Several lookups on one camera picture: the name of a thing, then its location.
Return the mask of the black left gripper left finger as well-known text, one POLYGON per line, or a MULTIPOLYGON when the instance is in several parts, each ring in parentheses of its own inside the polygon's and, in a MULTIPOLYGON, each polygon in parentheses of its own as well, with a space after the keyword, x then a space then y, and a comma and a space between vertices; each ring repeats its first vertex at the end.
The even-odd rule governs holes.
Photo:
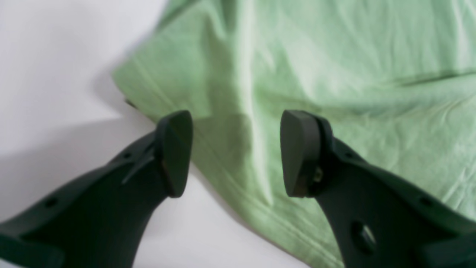
POLYGON ((147 224, 185 191, 192 154, 189 111, 106 165, 50 193, 1 224, 1 259, 22 268, 131 268, 147 224))

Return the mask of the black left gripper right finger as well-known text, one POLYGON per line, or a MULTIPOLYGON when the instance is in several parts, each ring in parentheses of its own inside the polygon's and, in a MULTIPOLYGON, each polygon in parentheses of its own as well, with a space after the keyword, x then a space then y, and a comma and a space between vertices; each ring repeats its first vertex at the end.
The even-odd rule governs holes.
POLYGON ((279 141, 287 195, 316 200, 345 267, 475 267, 475 221, 368 163, 327 119, 284 110, 279 141))

